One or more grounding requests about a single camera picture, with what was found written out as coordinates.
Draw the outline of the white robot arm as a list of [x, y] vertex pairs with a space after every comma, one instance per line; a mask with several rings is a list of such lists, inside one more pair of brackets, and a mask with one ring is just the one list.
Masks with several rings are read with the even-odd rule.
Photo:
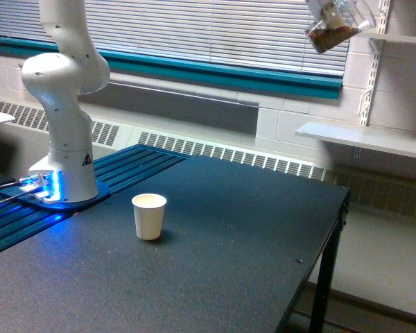
[[49, 153], [30, 169], [48, 177], [42, 201], [79, 203], [97, 197], [92, 120], [78, 97], [109, 108], [129, 110], [135, 89], [111, 85], [107, 61], [90, 37], [84, 1], [40, 1], [42, 27], [58, 46], [56, 53], [28, 58], [22, 81], [43, 106], [49, 123]]

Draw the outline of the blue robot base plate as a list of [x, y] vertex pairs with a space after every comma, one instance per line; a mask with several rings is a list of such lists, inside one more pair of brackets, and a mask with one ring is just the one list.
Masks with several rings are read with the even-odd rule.
[[91, 207], [103, 200], [105, 200], [110, 195], [110, 188], [104, 182], [98, 181], [98, 190], [99, 193], [96, 197], [80, 201], [80, 202], [71, 202], [71, 201], [63, 201], [59, 203], [45, 203], [42, 200], [35, 198], [30, 194], [26, 194], [19, 187], [8, 187], [5, 189], [0, 190], [0, 196], [4, 196], [6, 198], [16, 196], [17, 194], [24, 194], [17, 198], [17, 201], [23, 203], [25, 205], [29, 205], [31, 207], [38, 207], [43, 210], [57, 212], [57, 211], [64, 211], [64, 212], [81, 212], [88, 207]]

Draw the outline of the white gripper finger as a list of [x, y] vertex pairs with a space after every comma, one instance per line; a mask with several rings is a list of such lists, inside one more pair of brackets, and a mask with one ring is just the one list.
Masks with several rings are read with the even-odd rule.
[[322, 7], [320, 12], [321, 21], [328, 28], [340, 28], [343, 26], [343, 19], [338, 8], [334, 4], [327, 4]]

